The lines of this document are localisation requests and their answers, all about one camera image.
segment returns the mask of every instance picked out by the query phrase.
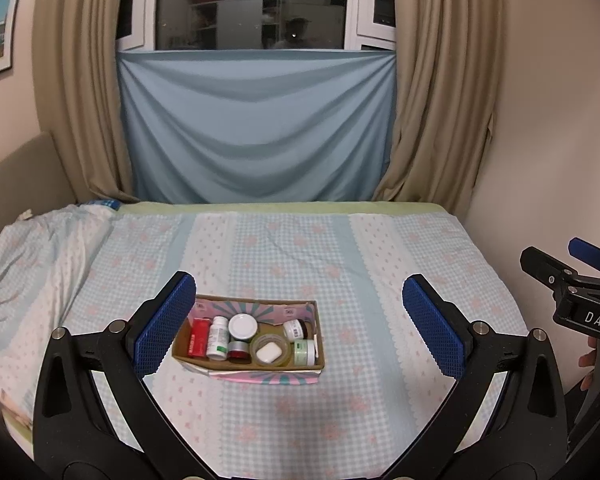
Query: mattress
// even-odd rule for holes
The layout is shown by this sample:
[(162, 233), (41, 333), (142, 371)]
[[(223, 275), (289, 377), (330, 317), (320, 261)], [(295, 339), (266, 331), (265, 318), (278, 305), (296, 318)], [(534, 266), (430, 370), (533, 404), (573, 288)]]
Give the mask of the mattress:
[[(438, 206), (68, 206), (0, 235), (0, 397), (10, 413), (30, 424), (54, 327), (87, 333), (128, 319), (176, 270), (190, 272), (200, 294), (320, 308), (326, 367), (317, 384), (222, 381), (170, 354), (144, 378), (184, 439), (228, 478), (374, 478), (413, 441), (453, 380), (402, 306), (411, 274), (469, 320), (526, 334), (504, 284)], [(95, 378), (116, 433), (137, 447), (106, 380)], [(464, 446), (479, 438), (503, 379)]]

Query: bed sheet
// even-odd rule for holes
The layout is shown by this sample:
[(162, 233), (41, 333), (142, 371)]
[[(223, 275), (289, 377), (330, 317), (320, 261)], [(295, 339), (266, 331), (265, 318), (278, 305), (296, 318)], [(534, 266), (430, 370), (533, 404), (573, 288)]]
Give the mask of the bed sheet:
[(438, 204), (427, 202), (281, 202), (253, 204), (182, 204), (159, 202), (123, 204), (121, 213), (178, 214), (234, 211), (238, 213), (355, 214), (370, 213), (403, 216), (443, 212)]
[[(184, 439), (221, 476), (374, 478), (413, 441), (453, 381), (406, 315), (402, 282), (421, 272), (468, 319), (526, 334), (520, 312), (457, 219), (445, 212), (116, 214), (70, 206), (0, 236), (0, 392), (31, 416), (50, 330), (128, 319), (176, 270), (200, 294), (317, 301), (326, 368), (318, 384), (212, 379), (167, 357), (145, 382)], [(493, 409), (496, 378), (464, 444)], [(138, 446), (106, 380), (104, 405)]]

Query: white pill bottle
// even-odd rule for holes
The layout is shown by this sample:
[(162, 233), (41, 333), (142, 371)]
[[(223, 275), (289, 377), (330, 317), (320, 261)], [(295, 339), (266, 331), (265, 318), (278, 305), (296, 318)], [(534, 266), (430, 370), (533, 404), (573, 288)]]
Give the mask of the white pill bottle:
[(213, 361), (225, 361), (229, 346), (229, 320), (216, 316), (209, 329), (209, 340), (206, 343), (206, 356)]

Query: headboard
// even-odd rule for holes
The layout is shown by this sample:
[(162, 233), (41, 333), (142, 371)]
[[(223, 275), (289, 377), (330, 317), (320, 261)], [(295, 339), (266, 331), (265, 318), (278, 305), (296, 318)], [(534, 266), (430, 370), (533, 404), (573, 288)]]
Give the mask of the headboard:
[(0, 232), (31, 209), (47, 213), (76, 202), (49, 134), (39, 134), (0, 161)]

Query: cardboard box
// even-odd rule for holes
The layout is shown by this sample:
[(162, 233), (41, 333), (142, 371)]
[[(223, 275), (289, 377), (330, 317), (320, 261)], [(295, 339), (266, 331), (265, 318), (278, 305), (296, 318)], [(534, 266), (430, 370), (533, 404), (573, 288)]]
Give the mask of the cardboard box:
[[(194, 318), (251, 314), (258, 321), (258, 333), (277, 333), (284, 336), (282, 323), (290, 319), (301, 319), (307, 325), (308, 337), (317, 342), (318, 355), (313, 366), (296, 367), (293, 351), (290, 359), (275, 368), (256, 363), (238, 364), (230, 361), (213, 361), (208, 358), (188, 357), (191, 324)], [(171, 347), (171, 355), (195, 372), (222, 379), (257, 384), (311, 384), (316, 383), (324, 368), (322, 332), (315, 301), (245, 300), (219, 296), (196, 296), (196, 303), (180, 327)]]

